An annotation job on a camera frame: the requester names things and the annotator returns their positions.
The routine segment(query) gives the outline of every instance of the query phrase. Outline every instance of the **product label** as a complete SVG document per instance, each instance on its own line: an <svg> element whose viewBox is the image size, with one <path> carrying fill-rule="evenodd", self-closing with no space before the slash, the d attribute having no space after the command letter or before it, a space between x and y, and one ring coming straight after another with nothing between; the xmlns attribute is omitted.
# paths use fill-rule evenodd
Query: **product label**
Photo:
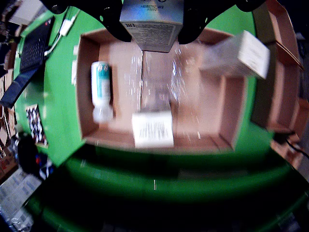
<svg viewBox="0 0 309 232"><path fill-rule="evenodd" d="M239 50L239 59L259 76L266 79L269 65L269 49L249 32L244 37Z"/></svg>
<svg viewBox="0 0 309 232"><path fill-rule="evenodd" d="M97 88L98 98L109 97L111 95L108 65L99 64L97 67Z"/></svg>
<svg viewBox="0 0 309 232"><path fill-rule="evenodd" d="M160 23L126 22L123 25L137 43L166 46L172 42L176 28L173 24Z"/></svg>
<svg viewBox="0 0 309 232"><path fill-rule="evenodd" d="M174 146L171 111L133 114L132 127L136 148Z"/></svg>

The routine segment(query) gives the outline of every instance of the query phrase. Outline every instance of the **barcode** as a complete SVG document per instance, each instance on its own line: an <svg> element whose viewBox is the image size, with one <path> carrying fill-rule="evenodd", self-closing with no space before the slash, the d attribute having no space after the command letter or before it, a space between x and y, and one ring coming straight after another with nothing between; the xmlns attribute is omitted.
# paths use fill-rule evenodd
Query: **barcode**
<svg viewBox="0 0 309 232"><path fill-rule="evenodd" d="M146 122L140 126L140 139L160 140L168 137L164 122Z"/></svg>

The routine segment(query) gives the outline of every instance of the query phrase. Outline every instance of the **white cable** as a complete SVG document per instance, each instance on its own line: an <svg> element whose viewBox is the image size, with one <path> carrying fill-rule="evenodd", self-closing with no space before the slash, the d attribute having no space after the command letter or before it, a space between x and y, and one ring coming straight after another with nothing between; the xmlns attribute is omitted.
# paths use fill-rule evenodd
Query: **white cable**
<svg viewBox="0 0 309 232"><path fill-rule="evenodd" d="M54 42L53 46L48 51L44 52L44 56L47 56L48 54L50 54L53 51L53 49L56 47L57 43L59 42L60 38L61 38L61 35L58 36L58 38Z"/></svg>
<svg viewBox="0 0 309 232"><path fill-rule="evenodd" d="M72 17L71 20L67 20L65 19L60 27L60 30L59 30L59 37L57 38L57 40L54 42L54 44L52 45L52 47L48 50L48 51L45 51L44 52L44 56L47 56L48 54L50 54L53 49L56 47L57 43L59 42L60 38L62 36L66 36L68 31L70 30L70 28L72 27L77 15L79 14L81 10L78 10L78 12L76 13L76 15L74 15Z"/></svg>

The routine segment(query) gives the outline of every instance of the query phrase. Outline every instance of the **laptop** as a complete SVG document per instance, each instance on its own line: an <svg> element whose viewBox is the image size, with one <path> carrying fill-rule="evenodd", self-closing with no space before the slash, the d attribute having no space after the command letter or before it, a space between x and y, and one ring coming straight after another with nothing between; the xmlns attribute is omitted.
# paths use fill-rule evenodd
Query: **laptop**
<svg viewBox="0 0 309 232"><path fill-rule="evenodd" d="M20 73L0 100L0 104L4 107L11 109L14 106L34 74L44 64L44 51L48 48L54 19L54 17L47 19L26 36L20 58Z"/></svg>

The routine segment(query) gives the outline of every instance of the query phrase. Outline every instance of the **small white package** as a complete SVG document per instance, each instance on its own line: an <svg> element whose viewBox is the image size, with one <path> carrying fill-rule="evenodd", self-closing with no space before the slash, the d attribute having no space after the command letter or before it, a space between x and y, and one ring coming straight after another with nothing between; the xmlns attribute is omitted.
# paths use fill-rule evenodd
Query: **small white package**
<svg viewBox="0 0 309 232"><path fill-rule="evenodd" d="M269 49L247 31L210 46L199 69L216 76L250 76L266 79Z"/></svg>

